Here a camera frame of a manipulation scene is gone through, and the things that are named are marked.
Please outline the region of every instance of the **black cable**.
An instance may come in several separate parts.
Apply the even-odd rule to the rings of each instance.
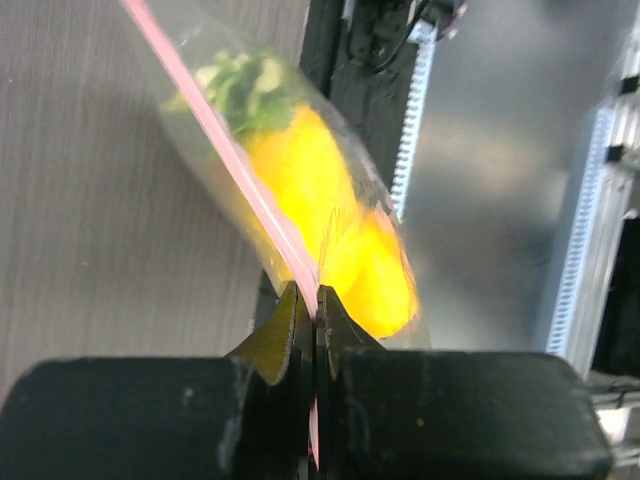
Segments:
[[[374,74],[383,73],[389,68],[389,66],[393,62],[396,61],[396,59],[398,58],[398,55],[400,55],[400,50],[402,50],[402,47],[404,46],[404,44],[407,43],[407,40],[409,39],[411,32],[413,32],[413,29],[416,28],[416,25],[420,21],[420,18],[422,18],[422,14],[425,12],[425,10],[427,9],[430,3],[431,3],[431,0],[422,0],[422,2],[416,7],[416,11],[413,14],[413,18],[411,19],[411,21],[409,22],[409,25],[407,26],[404,33],[402,34],[402,38],[398,41],[398,43],[396,43],[396,46],[393,47],[391,54],[385,60],[380,62],[378,65],[375,65],[371,69]]]

